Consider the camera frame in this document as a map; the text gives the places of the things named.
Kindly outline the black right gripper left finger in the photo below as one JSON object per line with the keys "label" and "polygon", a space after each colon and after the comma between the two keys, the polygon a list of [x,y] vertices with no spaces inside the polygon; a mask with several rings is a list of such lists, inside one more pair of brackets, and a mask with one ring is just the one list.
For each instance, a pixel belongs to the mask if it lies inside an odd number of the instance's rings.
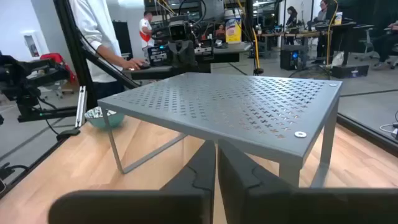
{"label": "black right gripper left finger", "polygon": [[212,224],[216,148],[205,141],[159,190],[79,190],[57,199],[49,224]]}

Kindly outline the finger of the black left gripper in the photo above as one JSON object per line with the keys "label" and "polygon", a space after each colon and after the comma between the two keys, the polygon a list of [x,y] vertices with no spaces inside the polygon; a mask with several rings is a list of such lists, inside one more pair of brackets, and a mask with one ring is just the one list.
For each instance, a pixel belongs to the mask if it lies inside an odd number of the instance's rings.
{"label": "finger of the black left gripper", "polygon": [[190,71],[196,71],[198,64],[195,58],[195,48],[193,42],[184,42],[184,64]]}
{"label": "finger of the black left gripper", "polygon": [[182,42],[170,43],[170,51],[172,53],[172,66],[173,68],[182,68],[183,63],[180,59],[180,50],[182,48]]}

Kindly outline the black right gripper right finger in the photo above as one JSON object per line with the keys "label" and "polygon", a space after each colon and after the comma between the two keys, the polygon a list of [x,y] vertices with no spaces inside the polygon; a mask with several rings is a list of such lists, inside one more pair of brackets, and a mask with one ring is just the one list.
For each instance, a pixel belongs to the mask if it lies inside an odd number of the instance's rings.
{"label": "black right gripper right finger", "polygon": [[398,224],[398,189],[294,187],[231,143],[218,149],[228,224]]}

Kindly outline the person's hand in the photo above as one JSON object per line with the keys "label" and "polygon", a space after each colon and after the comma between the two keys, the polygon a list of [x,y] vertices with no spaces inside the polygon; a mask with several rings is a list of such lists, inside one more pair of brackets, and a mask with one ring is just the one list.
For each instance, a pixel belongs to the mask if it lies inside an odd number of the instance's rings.
{"label": "person's hand", "polygon": [[124,60],[122,62],[122,68],[123,69],[135,69],[135,70],[140,70],[142,65],[145,64],[146,61],[144,59],[136,59],[132,58],[130,60]]}

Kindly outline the person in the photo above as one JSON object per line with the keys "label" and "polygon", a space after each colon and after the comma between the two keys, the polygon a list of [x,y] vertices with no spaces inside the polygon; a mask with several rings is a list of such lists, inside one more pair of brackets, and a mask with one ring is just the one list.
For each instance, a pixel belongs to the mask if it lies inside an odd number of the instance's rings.
{"label": "person", "polygon": [[[318,16],[313,20],[312,27],[317,30],[318,26],[328,25],[331,21],[333,13],[335,11],[335,2],[334,0],[321,0],[320,8],[321,10],[318,13]],[[327,54],[327,35],[321,35],[318,37],[318,45],[317,45],[317,59],[313,61],[313,64],[321,64],[325,61],[323,57],[326,57]]]}
{"label": "person", "polygon": [[149,11],[144,12],[144,17],[139,22],[139,35],[141,37],[142,50],[153,47],[155,44],[152,38],[152,27],[150,22],[152,21],[152,13]]}
{"label": "person", "polygon": [[[106,0],[68,1],[76,26],[87,40],[86,45],[90,50],[94,54],[104,57],[119,71],[124,70],[121,65],[125,59],[121,56]],[[90,61],[87,64],[97,98],[105,98],[125,90],[121,82],[108,75],[97,65]]]}
{"label": "person", "polygon": [[[297,11],[293,6],[287,8],[287,13],[289,14],[289,18],[286,22],[286,28],[290,29],[297,25]],[[286,37],[285,43],[287,45],[294,45],[294,38],[293,37]]]}
{"label": "person", "polygon": [[392,51],[393,46],[398,44],[398,21],[389,24],[389,33],[386,33],[373,41],[374,50],[379,55],[379,61],[374,64],[374,70],[380,70],[385,66],[386,60]]}

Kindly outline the black office desk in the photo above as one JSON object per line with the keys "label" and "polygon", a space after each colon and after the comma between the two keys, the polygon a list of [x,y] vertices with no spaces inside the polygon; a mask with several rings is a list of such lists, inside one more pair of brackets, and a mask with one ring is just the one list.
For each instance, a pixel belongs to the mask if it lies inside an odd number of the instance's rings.
{"label": "black office desk", "polygon": [[212,63],[239,62],[239,54],[248,52],[251,48],[250,43],[241,42],[239,44],[231,44],[226,49],[214,49],[214,58],[212,60],[201,61],[201,55],[197,55],[198,67],[195,68],[174,68],[171,65],[164,65],[143,70],[124,70],[123,73],[130,75],[133,80],[162,79],[185,72],[210,73],[210,65]]}

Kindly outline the yellow wipes container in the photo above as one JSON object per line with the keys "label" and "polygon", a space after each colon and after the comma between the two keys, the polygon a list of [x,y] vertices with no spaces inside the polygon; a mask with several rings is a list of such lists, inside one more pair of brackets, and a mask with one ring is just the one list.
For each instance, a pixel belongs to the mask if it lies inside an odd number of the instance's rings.
{"label": "yellow wipes container", "polygon": [[229,44],[242,42],[241,14],[242,11],[236,8],[224,12],[225,36]]}

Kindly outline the grey perforated metal shelf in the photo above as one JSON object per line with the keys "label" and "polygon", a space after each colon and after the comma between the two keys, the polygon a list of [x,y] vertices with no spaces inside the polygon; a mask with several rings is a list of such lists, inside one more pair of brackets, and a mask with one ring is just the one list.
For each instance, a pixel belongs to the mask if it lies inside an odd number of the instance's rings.
{"label": "grey perforated metal shelf", "polygon": [[227,141],[279,164],[279,175],[298,185],[316,140],[320,163],[312,187],[322,187],[330,166],[342,83],[336,80],[184,73],[100,99],[111,110],[179,132]]}

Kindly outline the white plastic bag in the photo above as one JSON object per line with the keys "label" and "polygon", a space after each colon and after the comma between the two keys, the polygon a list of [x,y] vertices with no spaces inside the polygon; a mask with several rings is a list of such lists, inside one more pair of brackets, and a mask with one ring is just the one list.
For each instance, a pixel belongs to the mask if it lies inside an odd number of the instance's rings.
{"label": "white plastic bag", "polygon": [[342,65],[344,62],[344,56],[344,52],[338,52],[336,55],[334,55],[333,60],[331,61],[331,66],[336,67]]}

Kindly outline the black background work desk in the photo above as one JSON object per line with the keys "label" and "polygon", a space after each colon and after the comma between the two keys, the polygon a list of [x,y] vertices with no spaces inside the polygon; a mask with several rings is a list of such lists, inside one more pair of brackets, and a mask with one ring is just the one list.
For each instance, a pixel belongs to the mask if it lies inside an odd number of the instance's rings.
{"label": "black background work desk", "polygon": [[[309,46],[308,46],[308,41],[311,38],[317,38],[321,35],[327,35],[327,28],[328,26],[317,26],[316,31],[311,31],[311,32],[298,32],[294,34],[290,34],[287,32],[274,32],[270,34],[260,34],[260,37],[264,38],[264,43],[267,42],[268,37],[282,37],[282,39],[285,39],[287,37],[293,37],[294,39],[301,39],[301,44],[300,45],[285,45],[284,42],[281,43],[281,49],[287,49],[287,50],[296,50],[299,52],[299,56],[301,58],[301,62],[303,63],[302,67],[306,66],[307,60],[315,60],[315,58],[309,58],[307,56]],[[345,46],[343,47],[343,61],[342,65],[347,65],[348,64],[348,59],[349,59],[349,54],[353,52],[352,47],[349,45],[349,43],[354,42],[354,33],[363,30],[366,33],[366,38],[365,39],[358,39],[358,42],[361,42],[365,46],[365,51],[363,52],[363,55],[361,57],[357,56],[355,59],[358,59],[360,61],[365,60],[366,58],[374,58],[373,54],[375,53],[374,51],[374,46],[373,46],[373,39],[370,36],[370,31],[373,30],[374,25],[362,25],[359,26],[355,22],[349,22],[345,24],[340,24],[340,25],[331,25],[331,32],[340,32],[342,33],[342,38],[341,40],[345,40]]]}

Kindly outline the black wall panel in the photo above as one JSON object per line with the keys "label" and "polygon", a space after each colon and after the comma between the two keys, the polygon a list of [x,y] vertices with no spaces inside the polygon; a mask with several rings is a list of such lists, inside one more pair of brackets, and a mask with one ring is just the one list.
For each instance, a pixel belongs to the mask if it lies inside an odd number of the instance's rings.
{"label": "black wall panel", "polygon": [[127,23],[121,21],[113,21],[113,26],[122,57],[126,60],[132,59],[133,54]]}

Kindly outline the black aluminium table frame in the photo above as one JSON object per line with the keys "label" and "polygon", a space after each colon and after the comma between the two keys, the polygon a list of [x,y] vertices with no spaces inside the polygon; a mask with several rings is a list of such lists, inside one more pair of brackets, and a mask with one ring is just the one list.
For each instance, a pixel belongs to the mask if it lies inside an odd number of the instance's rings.
{"label": "black aluminium table frame", "polygon": [[[117,81],[121,82],[124,87],[128,89],[137,88],[138,83],[132,78],[127,77],[122,72],[113,68],[111,64],[102,56],[94,54],[92,51],[88,50],[88,46],[85,43],[85,38],[81,34],[80,30],[75,24],[75,20],[72,16],[72,10],[70,3],[67,0],[53,0],[55,10],[57,12],[60,25],[63,30],[64,38],[68,50],[72,54],[72,62],[77,66],[77,79],[81,86],[87,87],[88,105],[93,108],[97,105],[97,97],[93,89],[93,82],[91,80],[87,61],[94,63],[99,66],[108,75],[111,75]],[[342,124],[343,127],[348,128],[354,133],[359,134],[361,137],[368,139],[373,144],[382,147],[388,153],[394,155],[398,158],[398,142],[393,140],[388,140],[371,131],[369,128],[364,127],[356,121],[349,118],[344,118],[342,115],[337,116],[338,123]],[[51,155],[58,147],[60,147],[67,139],[63,141],[57,141],[54,146],[52,146],[48,151],[46,151],[42,156],[40,156],[31,166],[15,165],[10,166],[8,163],[0,167],[0,199],[5,197],[20,181],[28,176],[38,165],[40,165],[49,155]]]}

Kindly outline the silver frame bracket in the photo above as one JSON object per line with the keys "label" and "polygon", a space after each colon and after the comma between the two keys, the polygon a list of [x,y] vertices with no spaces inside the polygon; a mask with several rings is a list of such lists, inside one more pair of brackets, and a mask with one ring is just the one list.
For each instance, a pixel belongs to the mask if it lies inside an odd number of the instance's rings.
{"label": "silver frame bracket", "polygon": [[76,109],[75,127],[80,128],[85,123],[87,90],[86,86],[81,86],[78,95],[78,104]]}

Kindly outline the black frame clamp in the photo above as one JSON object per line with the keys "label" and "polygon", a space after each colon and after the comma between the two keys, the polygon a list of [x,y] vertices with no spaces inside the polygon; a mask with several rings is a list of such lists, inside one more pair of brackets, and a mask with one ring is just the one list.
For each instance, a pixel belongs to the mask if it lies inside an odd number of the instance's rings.
{"label": "black frame clamp", "polygon": [[80,130],[77,128],[74,128],[74,129],[62,131],[61,133],[57,134],[56,138],[57,138],[57,141],[63,141],[65,139],[68,139],[71,136],[77,136],[79,134],[80,134]]}

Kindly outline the wall fire extinguisher cabinet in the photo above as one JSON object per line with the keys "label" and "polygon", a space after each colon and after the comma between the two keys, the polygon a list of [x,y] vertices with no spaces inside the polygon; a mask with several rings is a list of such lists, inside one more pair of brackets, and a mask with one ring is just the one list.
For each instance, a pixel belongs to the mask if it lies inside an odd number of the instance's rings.
{"label": "wall fire extinguisher cabinet", "polygon": [[40,48],[37,38],[34,33],[25,33],[23,34],[25,44],[29,50],[30,56],[32,58],[40,57]]}

